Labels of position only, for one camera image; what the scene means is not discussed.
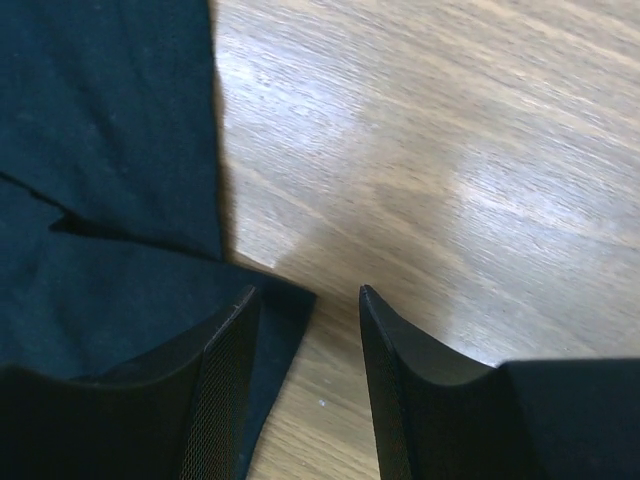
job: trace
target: black cloth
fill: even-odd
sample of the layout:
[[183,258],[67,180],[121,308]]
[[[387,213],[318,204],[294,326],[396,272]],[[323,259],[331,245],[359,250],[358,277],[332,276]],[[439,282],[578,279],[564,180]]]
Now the black cloth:
[[212,83],[206,0],[2,2],[0,368],[97,376],[255,285],[243,478],[315,297],[225,263]]

